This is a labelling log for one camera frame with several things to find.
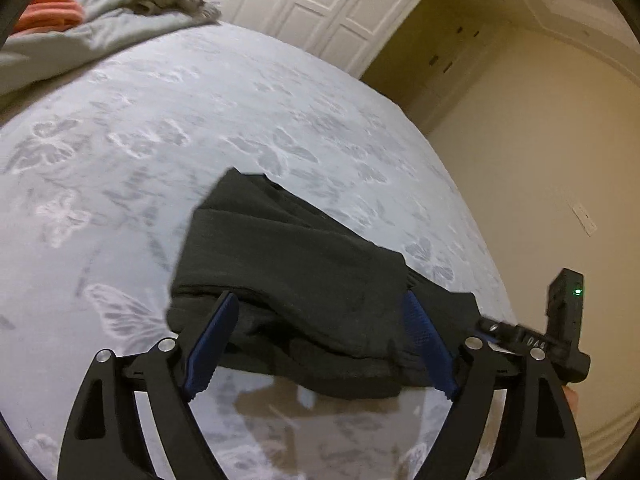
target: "bed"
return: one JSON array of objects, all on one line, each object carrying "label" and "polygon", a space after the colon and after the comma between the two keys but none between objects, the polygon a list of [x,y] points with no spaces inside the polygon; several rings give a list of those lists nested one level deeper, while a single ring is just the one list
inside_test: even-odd
[{"label": "bed", "polygon": [[[227,24],[191,28],[32,101],[0,127],[0,410],[50,479],[94,354],[146,351],[169,334],[163,311],[191,210],[231,166],[267,174],[513,322],[429,143],[392,102],[301,50]],[[152,459],[169,479],[139,400]],[[449,401],[417,388],[348,402],[219,368],[191,409],[230,479],[382,480],[413,477]],[[485,443],[472,478],[489,451]]]}]

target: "orange blanket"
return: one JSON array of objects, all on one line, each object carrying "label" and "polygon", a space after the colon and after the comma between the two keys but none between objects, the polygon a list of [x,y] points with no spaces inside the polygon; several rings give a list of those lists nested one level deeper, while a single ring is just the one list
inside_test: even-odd
[{"label": "orange blanket", "polygon": [[84,10],[75,0],[31,0],[15,24],[13,34],[63,31],[80,25]]}]

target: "light green blanket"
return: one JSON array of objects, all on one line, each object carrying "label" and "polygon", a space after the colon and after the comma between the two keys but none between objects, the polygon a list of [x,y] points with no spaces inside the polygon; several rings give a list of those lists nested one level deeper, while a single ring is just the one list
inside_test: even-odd
[{"label": "light green blanket", "polygon": [[181,28],[214,23],[212,16],[175,10],[140,16],[124,8],[126,0],[77,0],[85,23],[65,32],[9,37],[0,50],[0,109],[28,85],[68,72],[127,46]]}]

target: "blue gripper pad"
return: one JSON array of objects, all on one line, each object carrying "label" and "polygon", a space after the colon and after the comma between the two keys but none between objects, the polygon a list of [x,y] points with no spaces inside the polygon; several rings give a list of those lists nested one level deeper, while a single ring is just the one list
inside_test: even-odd
[{"label": "blue gripper pad", "polygon": [[182,386],[187,399],[192,400],[209,386],[220,356],[238,323],[239,312],[238,297],[228,294],[193,346],[187,358]]},{"label": "blue gripper pad", "polygon": [[402,318],[404,330],[427,367],[434,388],[452,399],[458,392],[458,384],[453,378],[453,357],[411,291],[402,297]]}]

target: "white wall switch plate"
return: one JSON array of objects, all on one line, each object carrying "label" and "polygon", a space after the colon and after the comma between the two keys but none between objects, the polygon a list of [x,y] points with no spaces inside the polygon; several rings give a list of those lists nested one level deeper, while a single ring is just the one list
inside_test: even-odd
[{"label": "white wall switch plate", "polygon": [[593,222],[593,220],[591,220],[591,217],[584,206],[580,203],[575,203],[571,206],[571,209],[574,210],[574,213],[578,217],[582,227],[584,227],[585,232],[589,236],[593,235],[598,226]]}]

